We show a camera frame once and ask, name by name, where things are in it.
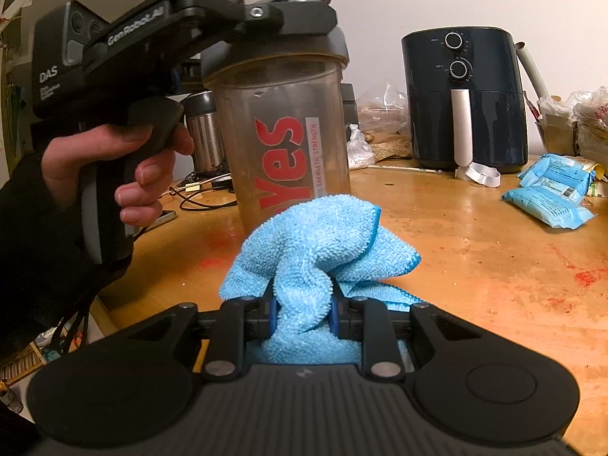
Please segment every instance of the table surface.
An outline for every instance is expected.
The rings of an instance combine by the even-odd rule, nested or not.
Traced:
[[[407,165],[391,161],[391,165]],[[382,208],[381,224],[412,244],[422,263],[388,280],[467,321],[536,350],[576,377],[581,403],[566,440],[585,455],[608,452],[608,199],[589,198],[597,217],[552,229],[500,195],[450,174],[366,168],[352,193]],[[200,196],[221,204],[225,191]],[[190,213],[142,235],[126,276],[103,291],[124,328],[182,301],[216,309],[218,289],[244,240],[236,207]]]

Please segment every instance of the white pipe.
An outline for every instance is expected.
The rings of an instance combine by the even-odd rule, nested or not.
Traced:
[[[540,72],[538,71],[538,68],[536,68],[536,64],[534,63],[532,55],[530,54],[530,51],[528,51],[525,42],[520,41],[516,43],[515,52],[518,55],[519,61],[522,62],[524,70],[528,74],[530,82],[532,82],[532,86],[534,87],[538,98],[543,99],[549,96],[549,92],[546,89],[545,82],[543,82],[542,77],[540,76]]]

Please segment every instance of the blue microfiber towel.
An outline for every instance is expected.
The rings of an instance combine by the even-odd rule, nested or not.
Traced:
[[[420,254],[379,225],[380,208],[348,195],[295,205],[257,228],[220,288],[224,300],[261,297],[274,277],[281,306],[277,329],[247,347],[250,361],[270,364],[359,363],[361,344],[340,340],[326,317],[335,277],[346,297],[366,296],[393,310],[421,301],[376,280],[402,276]]]

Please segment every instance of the finger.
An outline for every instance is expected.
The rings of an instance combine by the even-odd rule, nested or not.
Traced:
[[[46,148],[41,168],[46,186],[60,208],[76,201],[78,172],[88,163],[120,158],[141,147],[152,127],[125,129],[101,125],[86,132],[54,138]]]
[[[163,149],[158,154],[138,164],[135,169],[135,179],[141,186],[152,184],[167,174],[172,175],[174,164],[174,150]]]
[[[191,155],[194,150],[194,141],[190,136],[190,132],[184,125],[178,123],[171,137],[171,148],[185,156]]]
[[[171,175],[165,175],[156,182],[143,187],[137,182],[118,187],[114,194],[116,203],[121,207],[146,205],[156,201],[171,184]]]
[[[132,226],[150,226],[162,213],[162,205],[159,201],[147,205],[126,207],[120,211],[120,220]]]

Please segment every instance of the metal screw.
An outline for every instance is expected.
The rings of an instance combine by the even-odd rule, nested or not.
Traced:
[[[378,362],[372,365],[372,373],[378,377],[395,377],[401,373],[401,367],[393,362]]]
[[[264,15],[264,11],[259,6],[255,6],[249,11],[249,15],[255,19],[259,19],[262,15]]]
[[[214,360],[205,365],[205,370],[214,377],[224,377],[232,374],[236,366],[228,360]]]

